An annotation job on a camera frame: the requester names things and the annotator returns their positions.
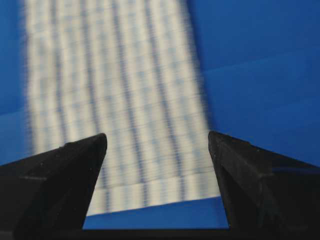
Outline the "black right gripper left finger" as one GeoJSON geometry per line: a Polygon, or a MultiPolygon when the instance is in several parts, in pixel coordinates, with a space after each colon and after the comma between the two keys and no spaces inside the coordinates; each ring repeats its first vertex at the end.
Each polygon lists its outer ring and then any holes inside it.
{"type": "Polygon", "coordinates": [[[0,167],[0,237],[80,230],[107,152],[100,133],[0,167]]]}

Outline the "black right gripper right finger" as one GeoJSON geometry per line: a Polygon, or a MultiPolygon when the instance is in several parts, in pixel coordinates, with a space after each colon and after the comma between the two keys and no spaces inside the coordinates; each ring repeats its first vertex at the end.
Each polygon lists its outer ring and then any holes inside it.
{"type": "Polygon", "coordinates": [[[319,239],[318,166],[216,131],[208,149],[230,230],[258,239],[319,239]]]}

